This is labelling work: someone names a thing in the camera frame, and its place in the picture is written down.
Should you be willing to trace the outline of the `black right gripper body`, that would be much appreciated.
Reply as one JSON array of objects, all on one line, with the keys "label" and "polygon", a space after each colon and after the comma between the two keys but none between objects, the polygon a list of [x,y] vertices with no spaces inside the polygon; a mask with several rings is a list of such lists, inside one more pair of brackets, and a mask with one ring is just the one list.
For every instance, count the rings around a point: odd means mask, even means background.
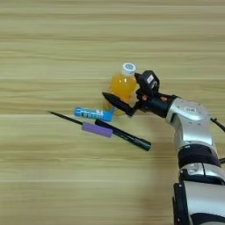
[{"label": "black right gripper body", "polygon": [[166,95],[160,92],[149,96],[142,93],[141,90],[136,92],[136,97],[140,102],[139,109],[141,111],[154,113],[161,118],[167,116],[173,101],[178,98],[176,95]]}]

